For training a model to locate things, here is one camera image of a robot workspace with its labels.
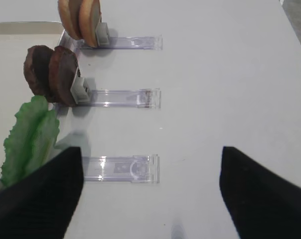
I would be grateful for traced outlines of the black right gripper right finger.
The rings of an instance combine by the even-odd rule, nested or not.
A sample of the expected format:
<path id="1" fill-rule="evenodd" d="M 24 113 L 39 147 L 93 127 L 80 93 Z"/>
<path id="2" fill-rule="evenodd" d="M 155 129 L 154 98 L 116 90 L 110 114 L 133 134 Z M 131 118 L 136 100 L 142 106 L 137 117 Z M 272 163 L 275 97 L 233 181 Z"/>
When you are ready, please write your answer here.
<path id="1" fill-rule="evenodd" d="M 241 239 L 301 239 L 301 188 L 235 147 L 222 151 L 219 187 Z"/>

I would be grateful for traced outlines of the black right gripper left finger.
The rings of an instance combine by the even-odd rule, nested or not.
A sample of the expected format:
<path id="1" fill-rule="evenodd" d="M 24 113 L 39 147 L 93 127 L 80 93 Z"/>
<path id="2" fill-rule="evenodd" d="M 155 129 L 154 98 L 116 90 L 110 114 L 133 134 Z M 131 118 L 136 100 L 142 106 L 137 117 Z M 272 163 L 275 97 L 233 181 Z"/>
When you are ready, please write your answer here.
<path id="1" fill-rule="evenodd" d="M 0 191 L 0 239 L 62 239 L 84 184 L 82 154 L 69 147 Z"/>

